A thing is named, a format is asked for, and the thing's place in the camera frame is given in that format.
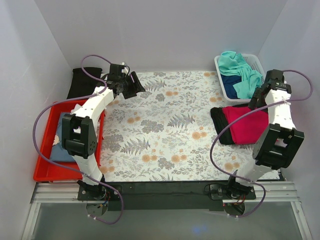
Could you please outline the red t shirt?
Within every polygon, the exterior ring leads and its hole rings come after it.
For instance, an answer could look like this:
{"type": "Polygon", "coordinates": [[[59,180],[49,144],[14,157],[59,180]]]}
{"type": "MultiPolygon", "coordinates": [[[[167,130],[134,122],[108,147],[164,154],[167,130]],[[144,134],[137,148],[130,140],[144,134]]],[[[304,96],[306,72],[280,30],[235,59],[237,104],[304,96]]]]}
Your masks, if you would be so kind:
{"type": "MultiPolygon", "coordinates": [[[[227,106],[222,109],[228,124],[250,111],[247,106],[227,106]]],[[[229,130],[236,145],[250,145],[257,142],[268,125],[268,113],[260,110],[240,119],[229,130]]]]}

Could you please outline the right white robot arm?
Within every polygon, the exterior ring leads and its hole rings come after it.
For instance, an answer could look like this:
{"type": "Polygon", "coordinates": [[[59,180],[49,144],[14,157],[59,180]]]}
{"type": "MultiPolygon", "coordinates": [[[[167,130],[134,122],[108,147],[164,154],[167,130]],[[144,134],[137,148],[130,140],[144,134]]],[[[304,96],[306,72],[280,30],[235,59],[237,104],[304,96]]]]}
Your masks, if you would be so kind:
{"type": "Polygon", "coordinates": [[[302,145],[305,135],[293,123],[291,93],[283,71],[277,69],[269,70],[256,88],[248,108],[252,114],[267,114],[268,123],[253,146],[253,159],[228,179],[227,191],[233,198],[249,194],[264,174],[287,168],[302,145]]]}

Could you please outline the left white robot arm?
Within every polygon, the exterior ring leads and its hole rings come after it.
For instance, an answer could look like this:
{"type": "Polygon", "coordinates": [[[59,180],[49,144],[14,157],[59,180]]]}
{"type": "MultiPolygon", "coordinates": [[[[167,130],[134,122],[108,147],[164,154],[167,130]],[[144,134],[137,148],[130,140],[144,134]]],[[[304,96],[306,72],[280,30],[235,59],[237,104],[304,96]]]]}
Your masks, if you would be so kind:
{"type": "Polygon", "coordinates": [[[145,91],[137,74],[130,72],[129,66],[112,63],[102,86],[95,87],[94,96],[89,97],[74,113],[62,117],[61,145],[83,173],[78,184],[93,199],[100,200],[106,195],[106,188],[99,184],[103,174],[95,157],[100,115],[118,95],[122,94],[125,99],[129,99],[145,91]]]}

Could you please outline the white plastic basket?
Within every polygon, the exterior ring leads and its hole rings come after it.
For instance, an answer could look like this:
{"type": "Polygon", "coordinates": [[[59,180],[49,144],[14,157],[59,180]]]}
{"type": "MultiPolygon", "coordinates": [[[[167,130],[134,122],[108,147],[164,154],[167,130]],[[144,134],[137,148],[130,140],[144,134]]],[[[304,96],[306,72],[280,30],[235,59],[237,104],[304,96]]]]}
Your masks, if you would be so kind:
{"type": "MultiPolygon", "coordinates": [[[[265,73],[265,71],[263,69],[263,66],[262,66],[259,58],[254,54],[246,54],[246,53],[242,53],[242,56],[243,56],[244,60],[247,62],[247,64],[253,70],[256,70],[257,72],[259,72],[262,75],[262,81],[264,81],[266,73],[265,73]]],[[[250,100],[251,100],[250,98],[248,98],[248,99],[233,99],[233,98],[229,98],[227,96],[227,93],[226,93],[226,90],[225,90],[225,86],[223,84],[223,80],[222,80],[222,77],[221,77],[221,72],[220,72],[219,67],[218,67],[219,58],[220,58],[220,55],[217,55],[214,58],[214,64],[215,64],[215,67],[216,67],[216,75],[217,75],[217,77],[219,79],[219,83],[220,83],[222,94],[223,94],[224,98],[229,103],[235,103],[235,104],[249,103],[250,100]]]]}

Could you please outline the dark blue t shirt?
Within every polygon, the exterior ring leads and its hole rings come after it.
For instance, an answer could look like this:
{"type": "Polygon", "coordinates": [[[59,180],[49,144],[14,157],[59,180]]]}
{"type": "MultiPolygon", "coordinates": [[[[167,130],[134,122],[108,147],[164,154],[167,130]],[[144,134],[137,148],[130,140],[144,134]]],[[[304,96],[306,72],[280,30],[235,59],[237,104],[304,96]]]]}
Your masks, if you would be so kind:
{"type": "Polygon", "coordinates": [[[235,84],[238,84],[242,81],[242,77],[238,75],[225,76],[221,75],[222,83],[226,96],[230,99],[238,99],[237,92],[234,88],[235,84]]]}

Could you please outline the black cloth back left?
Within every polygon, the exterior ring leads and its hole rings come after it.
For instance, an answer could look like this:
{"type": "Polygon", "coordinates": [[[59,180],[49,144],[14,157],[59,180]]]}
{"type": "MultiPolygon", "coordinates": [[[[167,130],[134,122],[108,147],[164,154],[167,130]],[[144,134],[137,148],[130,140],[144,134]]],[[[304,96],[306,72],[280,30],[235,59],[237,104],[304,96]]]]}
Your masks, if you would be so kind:
{"type": "Polygon", "coordinates": [[[74,68],[72,73],[72,81],[67,99],[92,95],[96,87],[104,86],[102,82],[86,75],[81,68],[74,68]]]}

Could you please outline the black cloth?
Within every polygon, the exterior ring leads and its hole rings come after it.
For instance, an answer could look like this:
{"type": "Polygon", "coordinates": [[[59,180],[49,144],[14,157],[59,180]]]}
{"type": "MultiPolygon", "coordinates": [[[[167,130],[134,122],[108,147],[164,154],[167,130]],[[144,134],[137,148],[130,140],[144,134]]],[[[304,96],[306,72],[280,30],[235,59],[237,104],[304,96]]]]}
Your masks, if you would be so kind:
{"type": "MultiPolygon", "coordinates": [[[[212,118],[215,130],[219,134],[229,123],[222,107],[213,107],[210,110],[210,116],[212,118]]],[[[219,138],[219,142],[223,145],[234,145],[230,129],[227,129],[219,138]]]]}
{"type": "Polygon", "coordinates": [[[74,68],[72,73],[72,81],[67,99],[92,95],[96,87],[104,86],[102,82],[86,75],[81,68],[74,68]]]}

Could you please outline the black cloth right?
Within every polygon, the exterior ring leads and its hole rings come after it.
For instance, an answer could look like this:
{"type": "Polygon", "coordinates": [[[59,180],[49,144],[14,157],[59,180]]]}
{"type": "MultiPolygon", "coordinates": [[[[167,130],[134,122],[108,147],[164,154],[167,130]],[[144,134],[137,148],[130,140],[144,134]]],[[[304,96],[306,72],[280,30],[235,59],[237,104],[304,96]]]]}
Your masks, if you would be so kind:
{"type": "MultiPolygon", "coordinates": [[[[210,110],[210,116],[212,118],[215,130],[219,134],[229,123],[222,107],[213,107],[210,110]]],[[[230,129],[227,129],[219,138],[219,142],[223,145],[234,145],[230,129]]]]}

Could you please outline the teal t shirt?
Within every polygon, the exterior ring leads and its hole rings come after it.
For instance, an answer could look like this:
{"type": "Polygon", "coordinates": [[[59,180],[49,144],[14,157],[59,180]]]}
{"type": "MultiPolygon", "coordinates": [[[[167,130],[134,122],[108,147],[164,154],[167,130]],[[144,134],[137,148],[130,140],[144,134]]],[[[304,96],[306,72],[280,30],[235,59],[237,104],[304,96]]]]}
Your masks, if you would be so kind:
{"type": "Polygon", "coordinates": [[[263,84],[263,76],[253,70],[240,53],[225,51],[218,60],[218,69],[224,76],[241,76],[241,82],[234,85],[238,99],[252,98],[255,89],[263,84]]]}

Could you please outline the folded white t shirt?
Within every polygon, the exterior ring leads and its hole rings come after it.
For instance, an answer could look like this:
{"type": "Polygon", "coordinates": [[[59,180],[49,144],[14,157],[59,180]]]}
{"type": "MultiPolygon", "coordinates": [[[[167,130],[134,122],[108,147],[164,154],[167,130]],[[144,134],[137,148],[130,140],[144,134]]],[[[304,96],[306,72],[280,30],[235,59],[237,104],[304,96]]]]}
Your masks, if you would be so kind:
{"type": "Polygon", "coordinates": [[[89,117],[92,119],[95,134],[98,137],[98,132],[100,129],[100,116],[104,112],[104,108],[102,107],[91,107],[86,106],[85,104],[83,106],[80,106],[79,104],[76,104],[74,109],[71,110],[71,114],[75,114],[77,117],[85,118],[89,117]]]}

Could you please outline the floral patterned mat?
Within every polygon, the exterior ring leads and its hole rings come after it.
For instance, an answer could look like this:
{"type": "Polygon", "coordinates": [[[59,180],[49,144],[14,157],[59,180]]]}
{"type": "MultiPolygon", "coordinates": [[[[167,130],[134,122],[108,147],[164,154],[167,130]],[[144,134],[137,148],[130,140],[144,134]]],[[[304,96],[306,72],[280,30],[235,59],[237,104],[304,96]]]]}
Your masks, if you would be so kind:
{"type": "Polygon", "coordinates": [[[222,145],[210,111],[226,107],[215,72],[147,72],[145,92],[105,109],[100,170],[108,182],[226,180],[251,145],[222,145]]]}

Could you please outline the folded blue t shirt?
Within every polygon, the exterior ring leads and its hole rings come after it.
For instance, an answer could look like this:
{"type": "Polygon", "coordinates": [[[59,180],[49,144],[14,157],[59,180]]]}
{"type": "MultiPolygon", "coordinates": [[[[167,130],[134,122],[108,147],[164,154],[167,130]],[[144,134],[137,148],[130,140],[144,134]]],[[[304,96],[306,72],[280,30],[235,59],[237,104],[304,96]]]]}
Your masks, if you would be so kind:
{"type": "Polygon", "coordinates": [[[52,144],[52,149],[51,149],[51,154],[50,154],[50,160],[53,162],[57,163],[74,163],[75,160],[74,158],[69,155],[68,151],[65,150],[62,147],[62,118],[63,116],[67,114],[66,112],[62,112],[60,114],[53,144],[52,144]]]}

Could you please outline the aluminium frame rail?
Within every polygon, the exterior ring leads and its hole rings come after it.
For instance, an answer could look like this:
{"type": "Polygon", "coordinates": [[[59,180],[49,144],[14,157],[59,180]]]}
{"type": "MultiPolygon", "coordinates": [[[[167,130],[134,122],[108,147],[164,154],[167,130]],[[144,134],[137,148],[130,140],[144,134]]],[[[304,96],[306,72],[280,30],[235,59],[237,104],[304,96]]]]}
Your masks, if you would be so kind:
{"type": "Polygon", "coordinates": [[[245,217],[222,211],[163,209],[109,211],[102,201],[78,200],[73,182],[39,183],[22,234],[24,240],[310,240],[294,183],[262,181],[245,200],[245,217]]]}

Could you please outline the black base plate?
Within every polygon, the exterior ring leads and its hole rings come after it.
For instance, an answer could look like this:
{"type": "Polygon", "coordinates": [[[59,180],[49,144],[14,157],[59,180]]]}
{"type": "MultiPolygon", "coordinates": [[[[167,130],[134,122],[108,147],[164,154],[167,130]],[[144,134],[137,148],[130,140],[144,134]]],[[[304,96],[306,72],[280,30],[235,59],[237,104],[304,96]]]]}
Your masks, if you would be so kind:
{"type": "Polygon", "coordinates": [[[81,180],[79,201],[107,202],[109,211],[124,210],[195,210],[223,211],[223,201],[241,203],[254,200],[253,188],[234,193],[227,181],[141,181],[112,182],[110,187],[89,186],[81,180]]]}

